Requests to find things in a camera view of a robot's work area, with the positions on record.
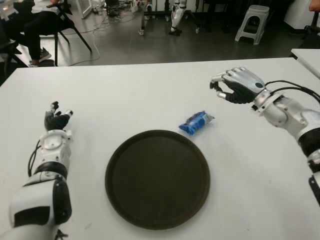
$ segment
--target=black tray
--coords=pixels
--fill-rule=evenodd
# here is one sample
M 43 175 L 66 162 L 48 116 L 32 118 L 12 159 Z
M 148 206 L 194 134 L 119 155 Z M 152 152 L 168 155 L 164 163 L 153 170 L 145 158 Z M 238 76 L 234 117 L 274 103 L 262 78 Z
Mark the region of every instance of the black tray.
M 190 140 L 172 131 L 142 132 L 112 155 L 105 189 L 128 222 L 162 230 L 189 220 L 204 204 L 210 186 L 205 157 Z

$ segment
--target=white robot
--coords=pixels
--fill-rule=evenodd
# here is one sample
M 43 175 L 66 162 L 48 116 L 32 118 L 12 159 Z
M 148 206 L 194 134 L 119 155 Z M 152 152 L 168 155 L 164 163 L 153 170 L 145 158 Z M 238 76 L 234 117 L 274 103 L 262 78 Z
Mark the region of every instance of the white robot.
M 169 35 L 179 36 L 182 33 L 182 30 L 178 29 L 178 25 L 184 16 L 184 13 L 187 8 L 187 0 L 174 0 L 174 5 L 172 6 L 171 12 L 171 28 Z
M 223 92 L 219 82 L 225 83 L 233 93 Z M 231 103 L 253 102 L 253 110 L 268 122 L 287 130 L 301 146 L 313 175 L 309 179 L 311 189 L 320 204 L 320 112 L 301 106 L 297 101 L 277 93 L 294 89 L 313 96 L 320 103 L 320 95 L 314 91 L 287 81 L 294 87 L 270 91 L 258 76 L 244 67 L 236 67 L 212 78 L 210 88 Z M 51 105 L 45 115 L 48 131 L 40 139 L 40 158 L 35 163 L 33 175 L 16 193 L 9 209 L 12 230 L 0 236 L 0 240 L 57 240 L 66 235 L 58 226 L 71 216 L 71 204 L 66 178 L 69 168 L 70 132 L 63 131 L 72 111 L 55 114 L 58 103 Z M 31 175 L 31 164 L 28 168 Z
M 47 132 L 30 157 L 28 181 L 10 203 L 12 230 L 1 235 L 1 240 L 57 240 L 67 237 L 58 227 L 67 222 L 72 213 L 66 183 L 72 135 L 63 129 L 73 112 L 56 113 L 58 107 L 58 102 L 54 102 L 45 113 Z

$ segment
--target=plastic stool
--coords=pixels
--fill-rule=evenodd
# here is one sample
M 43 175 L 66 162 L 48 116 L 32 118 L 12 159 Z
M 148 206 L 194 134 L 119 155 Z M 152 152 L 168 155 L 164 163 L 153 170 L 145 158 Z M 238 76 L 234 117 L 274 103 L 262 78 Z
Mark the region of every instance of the plastic stool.
M 236 34 L 234 40 L 239 42 L 241 37 L 247 37 L 247 38 L 254 39 L 253 44 L 258 45 L 265 32 L 265 26 L 267 23 L 268 15 L 269 15 L 269 7 L 261 6 L 261 5 L 251 5 L 245 14 L 242 25 L 239 28 L 238 33 Z M 250 18 L 252 17 L 258 17 L 260 19 L 259 26 L 256 33 L 250 33 L 245 31 L 245 28 Z

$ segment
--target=gray floor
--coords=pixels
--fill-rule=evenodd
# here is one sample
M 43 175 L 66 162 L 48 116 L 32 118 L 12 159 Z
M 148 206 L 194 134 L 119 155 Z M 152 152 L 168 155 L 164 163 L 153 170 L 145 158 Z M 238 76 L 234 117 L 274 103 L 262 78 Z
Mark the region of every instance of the gray floor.
M 118 65 L 148 64 L 192 61 L 215 61 L 231 59 L 277 58 L 288 57 L 292 48 L 302 43 L 300 34 L 292 34 L 281 26 L 267 27 L 260 45 L 253 46 L 251 40 L 241 39 L 235 42 L 237 27 L 230 33 L 221 30 L 220 15 L 212 23 L 212 32 L 204 29 L 195 33 L 195 26 L 190 19 L 183 19 L 180 28 L 183 33 L 179 37 L 168 35 L 169 23 L 164 19 L 147 22 L 145 35 L 140 36 L 141 12 L 128 13 L 122 23 L 111 23 L 104 15 L 91 13 L 82 20 L 76 7 L 73 8 L 74 20 L 83 37 L 92 47 L 92 54 L 72 30 L 67 30 L 70 45 L 61 37 L 58 50 L 58 65 Z M 44 37 L 41 44 L 54 55 L 54 39 Z M 21 57 L 28 62 L 28 50 L 19 47 L 24 53 Z M 52 66 L 47 61 L 44 66 Z

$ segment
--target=blue plastic bag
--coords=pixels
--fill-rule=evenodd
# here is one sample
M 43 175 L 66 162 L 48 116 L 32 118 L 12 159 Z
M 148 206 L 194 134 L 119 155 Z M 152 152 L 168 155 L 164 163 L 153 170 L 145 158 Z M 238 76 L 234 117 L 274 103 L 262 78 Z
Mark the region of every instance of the blue plastic bag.
M 202 129 L 206 124 L 210 123 L 214 119 L 205 111 L 198 112 L 190 117 L 185 124 L 179 126 L 179 128 L 191 136 L 193 136 L 199 129 Z

